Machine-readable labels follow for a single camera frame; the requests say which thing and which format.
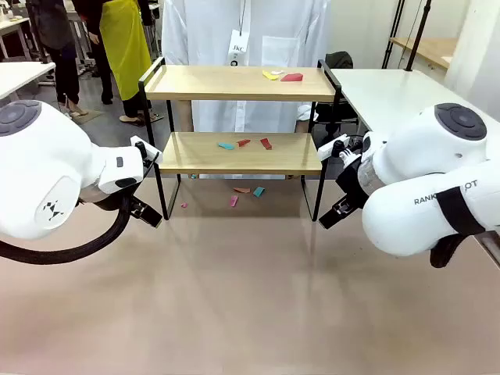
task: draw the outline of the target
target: gray floor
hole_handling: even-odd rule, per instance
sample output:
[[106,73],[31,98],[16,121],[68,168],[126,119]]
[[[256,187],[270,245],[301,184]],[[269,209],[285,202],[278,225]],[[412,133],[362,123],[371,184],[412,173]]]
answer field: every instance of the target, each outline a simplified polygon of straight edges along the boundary
[[[102,115],[81,125],[81,128],[88,134],[89,138],[97,145],[105,147],[128,146],[130,137],[137,135],[148,140],[145,127],[135,127],[130,124],[121,123],[118,118],[123,115],[123,107],[118,97],[118,89],[113,81],[113,99],[112,105],[103,105],[101,102],[102,86],[99,78],[91,77],[86,73],[80,77],[80,107],[82,109],[92,109],[103,112]],[[58,103],[55,96],[54,87],[38,87],[36,84],[30,84],[18,91],[21,99],[37,99],[47,102],[57,108]],[[8,101],[0,101],[0,106],[7,104]],[[164,149],[170,136],[170,127],[166,118],[165,102],[153,102],[152,110],[162,116],[162,120],[153,123],[153,133],[155,142],[159,149]],[[176,121],[176,130],[179,130],[179,122]],[[345,133],[355,133],[356,128],[342,128]],[[325,137],[324,126],[316,126],[313,137],[318,145]],[[342,171],[342,162],[340,159],[330,159],[330,168],[327,178],[334,179]]]

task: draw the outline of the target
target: black metal frame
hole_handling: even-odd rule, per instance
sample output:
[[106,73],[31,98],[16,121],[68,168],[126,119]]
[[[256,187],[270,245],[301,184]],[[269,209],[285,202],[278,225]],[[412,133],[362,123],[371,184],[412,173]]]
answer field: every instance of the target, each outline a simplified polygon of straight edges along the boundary
[[399,23],[401,21],[401,17],[403,14],[403,10],[405,9],[405,0],[399,0],[398,8],[396,9],[396,14],[394,16],[394,21],[392,23],[391,35],[389,36],[389,40],[387,42],[387,48],[385,49],[384,62],[382,63],[382,69],[387,69],[389,65],[389,60],[391,59],[392,47],[394,44],[391,41],[391,38],[395,38],[398,34]]
[[[148,69],[148,71],[146,73],[144,73],[144,75],[139,80],[139,95],[141,96],[142,108],[144,110],[146,130],[148,132],[148,138],[149,138],[148,141],[149,141],[149,144],[153,147],[155,147],[155,136],[153,134],[153,128],[151,125],[151,117],[149,115],[149,105],[148,105],[148,98],[146,97],[145,86],[152,79],[152,77],[155,75],[155,73],[158,72],[158,70],[162,69],[162,67],[165,65],[166,65],[166,63],[165,63],[164,57],[157,59],[153,63],[153,65],[151,65],[151,67]],[[168,113],[169,113],[170,131],[173,133],[174,129],[173,129],[172,105],[171,105],[170,101],[167,101],[166,104],[167,104],[167,109],[168,109]],[[177,197],[177,192],[179,191],[180,174],[177,174],[177,184],[176,184],[176,187],[173,189],[173,194],[170,197],[170,202],[169,202],[169,205],[167,207],[166,200],[165,200],[165,193],[163,192],[162,174],[159,170],[158,164],[155,163],[154,169],[155,169],[156,184],[158,185],[159,200],[160,200],[160,203],[162,205],[163,218],[165,220],[168,220],[172,216],[173,204],[175,203],[175,199]]]
[[[146,130],[148,131],[149,143],[154,147],[155,147],[155,137],[153,134],[153,129],[152,129],[152,125],[151,125],[151,117],[149,115],[149,110],[148,110],[148,98],[146,97],[145,86],[152,79],[152,77],[156,74],[156,72],[158,72],[160,69],[162,69],[162,67],[165,65],[166,65],[166,62],[165,62],[164,57],[157,59],[153,63],[153,65],[148,69],[148,71],[139,80],[139,93],[141,96],[141,103],[142,103],[142,106],[144,109]],[[341,87],[341,84],[338,82],[337,78],[332,74],[330,68],[324,62],[324,60],[320,60],[318,62],[318,68],[323,70],[326,78],[328,79],[330,84],[335,89],[334,105],[332,106],[332,117],[330,118],[330,124],[332,124],[332,123],[335,123],[337,120],[336,114],[335,114],[335,109],[336,109],[336,106],[339,105],[340,100],[341,100],[342,87]],[[174,126],[173,126],[174,121],[173,121],[172,102],[170,100],[166,101],[166,109],[168,112],[170,132],[173,133],[175,130],[174,130]],[[311,116],[309,118],[309,129],[308,129],[309,133],[313,132],[315,110],[316,110],[316,102],[313,102],[312,108],[311,108]],[[305,176],[303,176],[303,175],[301,176],[302,190],[304,191],[305,201],[307,202],[307,207],[309,209],[309,215],[311,216],[312,221],[317,221],[318,215],[320,213],[321,197],[323,195],[323,187],[324,187],[326,176],[327,176],[328,160],[324,160],[322,162],[322,166],[323,167],[321,169],[321,174],[320,174],[320,185],[318,187],[318,192],[316,195],[316,203],[314,205],[313,212],[311,211],[311,205],[309,204],[309,197],[307,194],[307,186],[305,183]],[[177,174],[177,183],[176,183],[175,188],[173,189],[172,195],[170,196],[170,203],[167,207],[166,200],[165,200],[165,194],[163,191],[162,176],[161,176],[158,164],[155,163],[154,168],[155,168],[156,184],[158,185],[159,199],[160,199],[160,202],[162,205],[163,217],[165,218],[165,220],[169,220],[170,217],[172,216],[173,205],[174,205],[175,200],[177,198],[177,192],[179,191],[179,187],[180,187],[180,181],[181,181],[180,174]]]
[[[328,82],[332,85],[332,87],[335,89],[335,96],[334,96],[334,104],[332,105],[332,113],[331,113],[331,118],[330,118],[330,125],[332,123],[337,122],[337,117],[338,117],[338,111],[337,109],[338,105],[341,102],[342,98],[342,86],[338,79],[335,77],[335,75],[331,72],[331,69],[328,67],[328,65],[325,63],[324,60],[318,61],[318,68],[320,68],[325,77],[328,79]],[[314,128],[314,113],[316,110],[316,103],[312,103],[312,108],[311,108],[311,117],[309,118],[309,129],[308,132],[312,133],[313,128]],[[322,164],[322,169],[321,169],[321,175],[320,175],[320,185],[318,186],[318,192],[316,195],[316,203],[314,205],[314,211],[311,212],[311,205],[309,203],[309,195],[307,193],[307,186],[305,183],[305,176],[300,177],[300,181],[302,184],[302,190],[304,191],[304,196],[305,196],[305,201],[307,203],[307,208],[309,210],[309,215],[311,216],[311,219],[313,222],[316,222],[318,220],[318,215],[320,213],[320,205],[321,205],[321,197],[323,196],[323,187],[325,185],[325,180],[327,177],[327,171],[328,171],[328,159],[323,160],[321,162]]]
[[405,69],[407,72],[411,72],[412,71],[413,61],[415,60],[416,53],[417,53],[417,51],[419,49],[420,40],[422,39],[422,35],[423,35],[423,30],[425,29],[425,24],[427,22],[427,17],[429,16],[430,4],[431,3],[432,3],[432,0],[427,0],[426,5],[423,7],[422,20],[420,21],[419,30],[416,33],[415,43],[413,45],[412,53],[409,56],[409,60],[408,60],[408,66]]

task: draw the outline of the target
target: blue block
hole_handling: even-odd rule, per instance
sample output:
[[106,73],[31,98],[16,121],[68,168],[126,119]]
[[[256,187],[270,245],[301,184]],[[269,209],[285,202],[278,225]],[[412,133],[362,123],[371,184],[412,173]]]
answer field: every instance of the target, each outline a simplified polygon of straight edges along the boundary
[[263,192],[266,191],[265,188],[263,187],[258,187],[256,190],[253,192],[253,195],[257,198],[260,198],[260,196],[263,194]]
[[225,148],[226,150],[234,150],[234,146],[228,143],[219,143],[219,147]]

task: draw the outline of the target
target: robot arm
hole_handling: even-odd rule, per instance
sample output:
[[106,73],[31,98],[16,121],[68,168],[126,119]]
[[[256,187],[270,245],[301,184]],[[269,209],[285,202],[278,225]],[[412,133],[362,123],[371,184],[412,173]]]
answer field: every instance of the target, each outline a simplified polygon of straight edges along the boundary
[[320,219],[327,229],[356,209],[382,251],[400,256],[431,250],[445,266],[472,234],[500,223],[498,164],[486,159],[486,127],[456,104],[426,109],[394,136],[368,133],[363,154],[341,157],[337,183],[347,193]]
[[[50,105],[13,102],[0,109],[0,233],[27,240],[42,238],[61,227],[80,202],[120,211],[105,241],[79,248],[80,255],[114,241],[130,215],[157,227],[161,216],[133,194],[143,181],[145,167],[151,168],[161,158],[161,152],[136,137],[130,147],[98,147]],[[2,251],[9,246],[4,244]],[[36,257],[36,252],[27,252],[25,259],[29,254]],[[50,263],[48,255],[43,259],[38,261]]]

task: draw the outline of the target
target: shelf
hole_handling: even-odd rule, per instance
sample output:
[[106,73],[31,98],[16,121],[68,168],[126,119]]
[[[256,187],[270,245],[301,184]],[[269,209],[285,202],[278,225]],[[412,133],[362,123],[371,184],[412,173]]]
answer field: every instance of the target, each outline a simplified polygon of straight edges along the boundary
[[[261,139],[268,138],[272,150]],[[244,147],[238,141],[251,140]],[[232,144],[226,150],[219,142]],[[159,168],[167,173],[320,175],[311,134],[172,133]]]
[[[392,37],[391,41],[402,48],[406,46],[408,52],[412,51],[415,42],[413,38],[406,37]],[[455,54],[457,41],[458,39],[453,37],[425,37],[420,41],[417,54],[429,63],[449,69],[450,63],[443,60],[443,57],[451,57]]]
[[[268,80],[263,70],[302,73],[303,82]],[[151,100],[332,102],[334,89],[317,68],[161,66],[145,87]]]

